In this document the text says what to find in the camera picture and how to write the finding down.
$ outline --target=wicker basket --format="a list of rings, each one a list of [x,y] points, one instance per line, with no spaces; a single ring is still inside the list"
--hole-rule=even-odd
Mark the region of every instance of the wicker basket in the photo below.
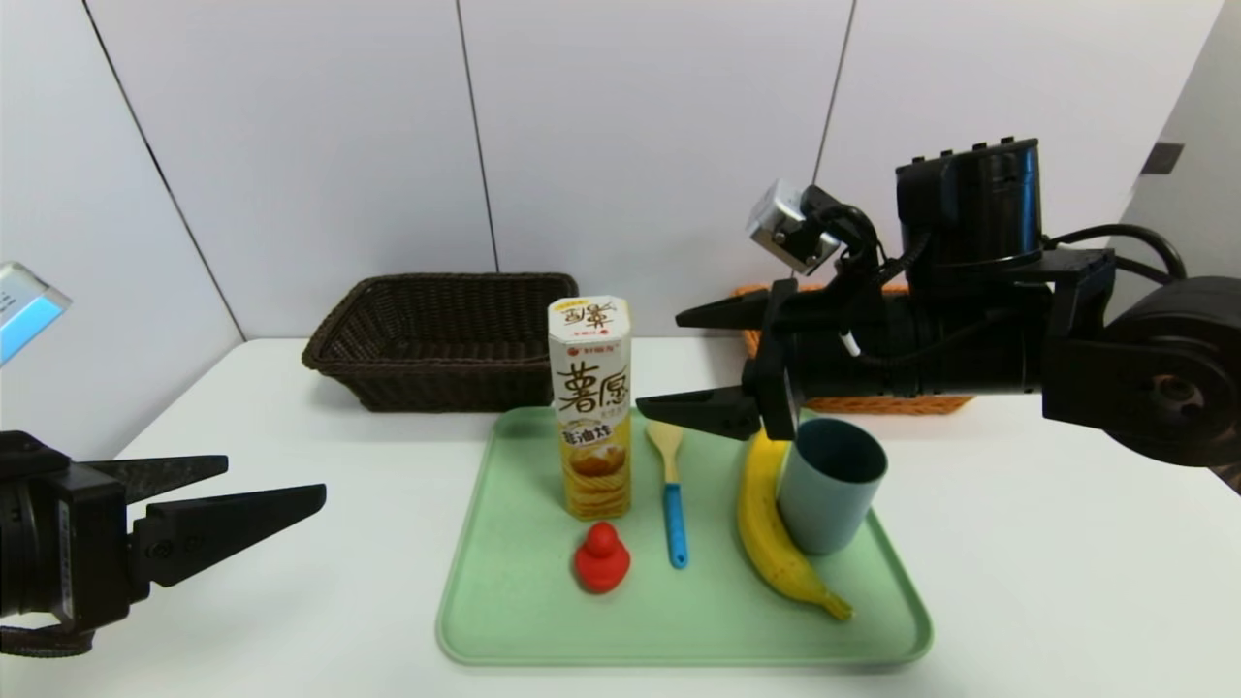
[[[751,291],[762,291],[766,286],[743,286],[733,291],[733,296],[742,296]],[[807,284],[802,291],[815,291],[823,288],[817,284]],[[905,293],[905,286],[886,286],[884,293]],[[759,333],[747,329],[745,332],[746,349],[753,358],[758,353]],[[815,412],[835,414],[865,414],[865,415],[947,415],[956,412],[962,405],[973,397],[968,395],[926,395],[922,397],[815,397],[805,402],[805,407]]]
[[[503,412],[551,404],[547,306],[566,274],[369,278],[323,320],[302,363],[374,412]]]

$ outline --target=cup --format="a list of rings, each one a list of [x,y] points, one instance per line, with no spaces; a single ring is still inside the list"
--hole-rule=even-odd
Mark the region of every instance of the cup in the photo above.
[[[788,448],[776,504],[793,543],[808,555],[849,545],[887,472],[879,441],[849,422],[803,422]]]

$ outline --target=white table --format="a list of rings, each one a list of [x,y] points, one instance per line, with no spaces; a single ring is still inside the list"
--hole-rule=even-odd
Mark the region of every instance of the white table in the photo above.
[[[735,383],[735,340],[634,343],[634,392]],[[227,453],[163,497],[328,483],[328,503],[172,589],[82,658],[4,658],[4,698],[1241,694],[1241,499],[1206,471],[1045,421],[1037,397],[859,417],[891,457],[876,509],[936,625],[906,668],[477,669],[436,645],[494,415],[371,415],[299,340],[223,359],[123,457]],[[132,517],[141,515],[140,507]]]

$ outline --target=black cable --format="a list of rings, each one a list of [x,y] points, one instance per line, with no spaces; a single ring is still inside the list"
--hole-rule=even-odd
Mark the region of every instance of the black cable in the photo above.
[[[869,281],[866,286],[884,286],[885,283],[892,281],[901,272],[912,267],[913,262],[918,261],[918,257],[922,256],[922,252],[926,252],[928,245],[931,245],[931,233],[923,232],[913,241],[913,246],[906,250],[903,255],[879,267],[879,272],[875,278]]]
[[[1155,282],[1155,283],[1158,283],[1160,286],[1168,286],[1169,283],[1176,281],[1172,276],[1165,274],[1164,272],[1162,272],[1162,271],[1159,271],[1159,270],[1157,270],[1157,268],[1154,268],[1152,266],[1143,265],[1142,262],[1138,262],[1136,260],[1131,260],[1128,257],[1117,257],[1116,258],[1116,268],[1122,270],[1122,271],[1127,271],[1127,272],[1131,272],[1131,273],[1136,273],[1136,274],[1145,277],[1145,278],[1149,278],[1150,281],[1153,281],[1153,282]]]
[[[1129,224],[1097,225],[1093,227],[1078,230],[1077,232],[1070,232],[1069,235],[1061,235],[1060,237],[1052,237],[1045,240],[1042,246],[1046,250],[1055,250],[1060,245],[1069,245],[1072,242],[1081,242],[1083,240],[1093,240],[1097,237],[1132,237],[1134,240],[1140,240],[1142,242],[1145,242],[1147,246],[1149,246],[1152,250],[1154,250],[1157,255],[1159,255],[1159,258],[1163,260],[1164,267],[1168,270],[1168,276],[1170,276],[1174,279],[1185,278],[1186,276],[1185,262],[1181,261],[1180,253],[1176,252],[1176,248],[1173,247],[1172,243],[1168,242],[1168,240],[1164,238],[1164,236],[1159,235],[1158,232],[1137,225],[1129,225]],[[1133,268],[1126,271],[1133,271],[1136,273],[1142,273],[1143,276],[1145,276],[1145,273],[1137,272],[1137,270]]]
[[[867,356],[866,354],[859,354],[854,356],[854,359],[856,359],[858,363],[865,366],[871,366],[876,369],[895,369],[895,368],[907,366],[911,364],[920,364],[934,356],[936,354],[941,354],[943,351],[947,351],[948,349],[952,349],[953,347],[961,344],[962,342],[965,342],[970,337],[974,337],[979,332],[992,325],[999,324],[1004,320],[1016,318],[1020,315],[1021,315],[1020,310],[1010,308],[1008,310],[1001,310],[999,313],[995,313],[994,315],[982,319],[972,325],[963,327],[957,332],[949,334],[948,337],[944,337],[939,342],[936,342],[930,347],[923,347],[922,349],[918,349],[916,351],[910,351],[908,354],[901,354],[900,356]]]
[[[879,238],[879,232],[875,230],[875,224],[870,222],[870,217],[862,212],[858,206],[850,206],[848,204],[840,206],[844,211],[844,219],[848,220],[858,229],[858,232],[862,236],[870,238],[870,241],[879,250],[879,256],[887,262],[887,250],[884,250],[884,241]]]

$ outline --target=white wall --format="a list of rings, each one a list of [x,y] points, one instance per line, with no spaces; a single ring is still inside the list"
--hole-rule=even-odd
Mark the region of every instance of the white wall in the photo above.
[[[1138,180],[1124,222],[1167,236],[1190,276],[1241,276],[1241,1],[1224,4],[1160,139],[1184,143],[1185,150],[1172,174]],[[1140,242],[1113,245],[1121,255],[1159,266]],[[1108,314],[1153,289],[1140,277],[1119,274]]]
[[[642,335],[788,271],[745,235],[808,184],[849,0],[462,0],[503,271],[624,297]]]
[[[859,0],[817,183],[901,240],[897,165],[1036,137],[1042,230],[1116,222],[1221,0]]]
[[[454,0],[89,0],[247,338],[365,277],[491,272]]]
[[[1045,231],[1114,221],[1221,2],[88,1],[251,337],[493,253],[683,333],[787,273],[742,235],[776,178],[818,166],[895,250],[892,169],[1009,134],[1042,140]]]
[[[115,455],[240,335],[76,0],[4,0],[0,255],[74,304],[4,368],[0,424]]]

